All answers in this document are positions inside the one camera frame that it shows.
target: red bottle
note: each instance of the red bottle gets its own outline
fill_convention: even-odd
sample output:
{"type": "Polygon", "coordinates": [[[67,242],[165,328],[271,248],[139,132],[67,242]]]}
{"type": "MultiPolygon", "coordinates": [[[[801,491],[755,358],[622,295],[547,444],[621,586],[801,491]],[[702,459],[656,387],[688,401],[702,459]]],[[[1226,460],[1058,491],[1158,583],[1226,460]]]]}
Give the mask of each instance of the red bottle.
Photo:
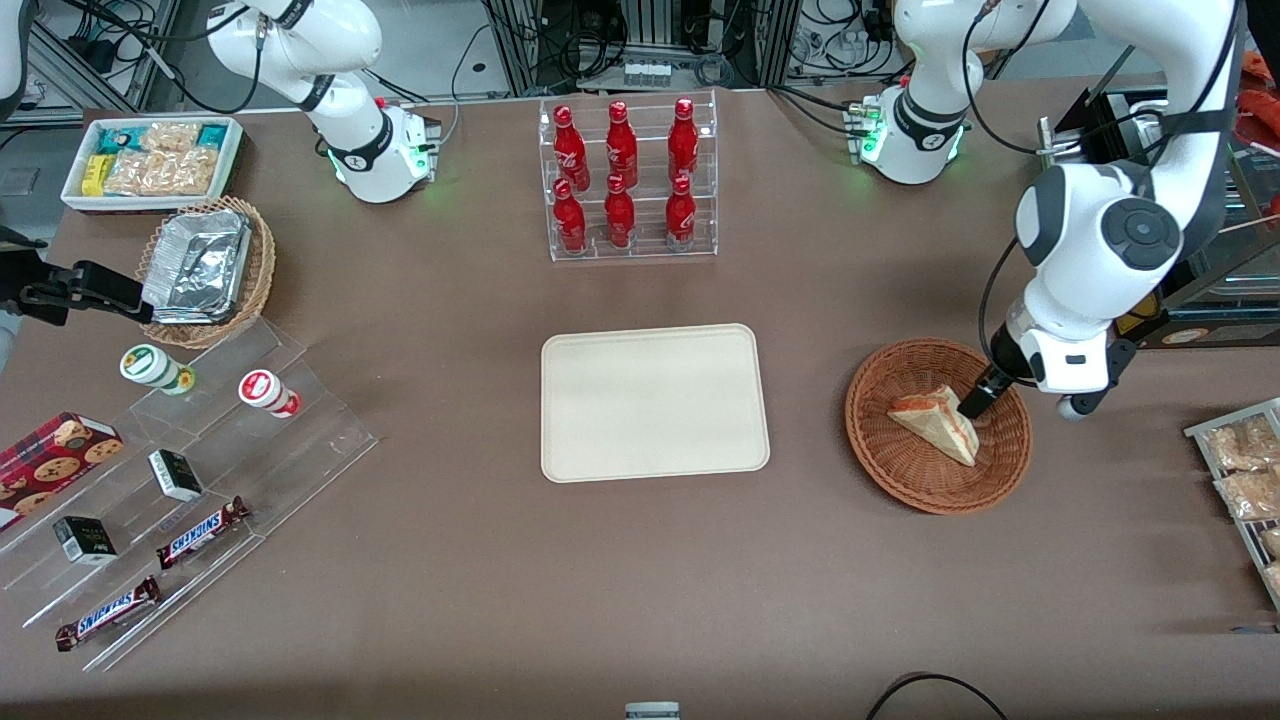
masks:
{"type": "Polygon", "coordinates": [[[552,186],[556,191],[556,205],[552,214],[556,215],[556,232],[561,236],[561,245],[570,255],[586,252],[586,217],[582,214],[582,205],[573,197],[573,188],[564,178],[556,178],[552,186]]]}
{"type": "Polygon", "coordinates": [[[694,101],[687,97],[676,100],[676,122],[667,136],[667,174],[672,182],[680,173],[694,176],[698,169],[698,128],[694,127],[694,101]]]}
{"type": "Polygon", "coordinates": [[[604,138],[609,152],[609,172],[622,176],[627,187],[640,182],[640,156],[636,149],[636,131],[627,122],[627,104],[609,102],[609,135],[604,138]]]}
{"type": "Polygon", "coordinates": [[[636,205],[627,195],[622,176],[609,176],[609,196],[604,199],[604,217],[609,220],[609,242],[618,250],[631,247],[636,236],[636,205]]]}
{"type": "Polygon", "coordinates": [[[689,176],[681,174],[671,183],[667,199],[667,247],[684,252],[694,245],[694,213],[698,205],[689,195],[689,176]]]}
{"type": "Polygon", "coordinates": [[[586,143],[582,133],[573,127],[573,113],[567,105],[559,105],[552,111],[556,119],[556,164],[561,174],[573,183],[573,188],[585,192],[591,187],[591,173],[586,169],[586,143]]]}

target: brown wicker basket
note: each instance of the brown wicker basket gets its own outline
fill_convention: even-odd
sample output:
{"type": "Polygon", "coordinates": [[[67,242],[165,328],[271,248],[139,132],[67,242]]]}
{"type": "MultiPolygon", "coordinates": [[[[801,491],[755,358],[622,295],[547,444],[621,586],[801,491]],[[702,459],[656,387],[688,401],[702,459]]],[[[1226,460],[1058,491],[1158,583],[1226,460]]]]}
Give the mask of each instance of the brown wicker basket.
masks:
{"type": "Polygon", "coordinates": [[[963,397],[986,368],[978,352],[938,338],[888,345],[863,363],[845,397],[845,429],[858,460],[886,492],[927,512],[956,515],[986,510],[1018,487],[1032,457],[1032,424],[1016,389],[974,421],[979,448],[973,468],[887,414],[895,400],[941,383],[963,397]]]}
{"type": "MultiPolygon", "coordinates": [[[[271,228],[266,227],[262,215],[252,205],[238,197],[219,197],[212,202],[183,208],[175,215],[212,213],[215,210],[236,210],[253,223],[248,258],[244,260],[244,279],[241,281],[239,309],[229,322],[221,325],[161,325],[160,323],[142,325],[142,332],[156,342],[178,345],[189,350],[205,350],[260,315],[262,306],[266,305],[266,296],[271,292],[271,273],[275,270],[275,238],[271,237],[271,228]]],[[[138,281],[147,277],[147,268],[151,266],[151,252],[155,251],[159,238],[160,228],[157,227],[156,232],[151,233],[151,241],[147,242],[146,250],[142,251],[142,261],[138,263],[138,269],[134,273],[138,281]]]]}

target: table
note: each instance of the table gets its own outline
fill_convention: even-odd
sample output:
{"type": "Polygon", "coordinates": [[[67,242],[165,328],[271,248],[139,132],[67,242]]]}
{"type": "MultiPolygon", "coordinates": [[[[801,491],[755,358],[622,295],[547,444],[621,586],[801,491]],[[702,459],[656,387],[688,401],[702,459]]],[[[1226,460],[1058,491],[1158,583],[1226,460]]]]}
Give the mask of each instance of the table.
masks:
{"type": "MultiPolygon", "coordinates": [[[[980,100],[1030,142],[1082,86],[980,100]]],[[[266,315],[384,441],[110,673],[63,662],[0,605],[0,702],[20,703],[0,715],[607,719],[669,698],[690,720],[846,719],[914,670],[1014,717],[1280,712],[1280,642],[1228,633],[1275,616],[1180,433],[1276,395],[1275,352],[1144,352],[1079,424],[1028,396],[1018,492],[915,512],[860,470],[845,388],[884,343],[974,343],[1036,161],[972,133],[938,181],[900,187],[764,92],[718,99],[721,255],[645,266],[548,260],[536,102],[465,106],[439,181],[387,206],[334,182],[303,115],[243,115],[237,193],[279,246],[266,315]],[[759,340],[763,470],[541,477],[548,337],[730,322],[759,340]]],[[[155,223],[68,213],[54,259],[131,269],[155,223]]],[[[1011,263],[992,307],[1028,275],[1011,263]]],[[[122,413],[142,388],[115,365],[140,336],[88,313],[27,323],[0,443],[63,409],[122,413]]],[[[986,717],[920,685],[881,717],[927,711],[986,717]]]]}

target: cookie box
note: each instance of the cookie box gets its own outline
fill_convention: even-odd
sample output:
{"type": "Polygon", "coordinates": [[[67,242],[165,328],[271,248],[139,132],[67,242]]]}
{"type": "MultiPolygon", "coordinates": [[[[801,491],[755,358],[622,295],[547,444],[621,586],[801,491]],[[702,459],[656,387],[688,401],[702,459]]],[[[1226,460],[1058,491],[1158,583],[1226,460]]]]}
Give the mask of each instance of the cookie box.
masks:
{"type": "Polygon", "coordinates": [[[61,413],[0,452],[0,530],[32,514],[122,447],[115,428],[61,413]]]}

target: acrylic bottle rack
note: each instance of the acrylic bottle rack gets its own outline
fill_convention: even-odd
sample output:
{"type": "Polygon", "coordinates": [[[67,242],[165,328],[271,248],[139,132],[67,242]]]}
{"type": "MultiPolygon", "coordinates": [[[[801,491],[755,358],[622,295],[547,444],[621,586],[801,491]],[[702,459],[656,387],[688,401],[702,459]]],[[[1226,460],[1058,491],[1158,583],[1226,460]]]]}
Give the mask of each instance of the acrylic bottle rack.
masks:
{"type": "Polygon", "coordinates": [[[49,638],[50,659],[61,656],[84,670],[111,667],[378,443],[320,383],[302,351],[264,319],[223,340],[191,363],[191,392],[170,397],[152,391],[137,401],[113,423],[125,443],[116,457],[0,536],[3,602],[24,628],[49,638]],[[237,384],[255,368],[279,375],[301,396],[302,409],[278,419],[241,402],[237,384]],[[205,487],[200,500],[179,502],[160,492],[147,456],[161,447],[191,462],[205,487]],[[161,571],[156,548],[237,495],[252,514],[161,571]],[[119,556],[97,568],[69,562],[52,530],[64,515],[101,520],[119,556]],[[72,652],[56,651],[59,626],[147,575],[160,585],[160,605],[136,610],[72,652]]]}
{"type": "Polygon", "coordinates": [[[717,108],[713,92],[636,94],[625,96],[627,115],[636,132],[640,160],[640,182],[630,190],[636,209],[636,237],[628,250],[614,247],[608,240],[604,218],[604,199],[608,195],[605,179],[609,161],[604,138],[609,132],[609,111],[604,106],[588,106],[571,99],[543,100],[539,106],[538,137],[543,165],[543,202],[547,206],[547,237],[552,260],[600,260],[636,258],[687,258],[716,255],[719,247],[717,223],[717,197],[719,193],[717,156],[717,108]],[[689,250],[673,252],[667,247],[667,199],[671,197],[671,178],[667,174],[667,136],[675,120],[676,100],[694,101],[694,124],[698,127],[698,168],[690,178],[690,195],[698,205],[694,215],[694,240],[689,250]],[[556,196],[552,183],[559,177],[556,164],[556,124],[552,110],[568,105],[573,110],[573,124],[586,142],[586,167],[591,184],[576,193],[586,214],[586,252],[570,255],[556,231],[552,206],[556,196]]]}

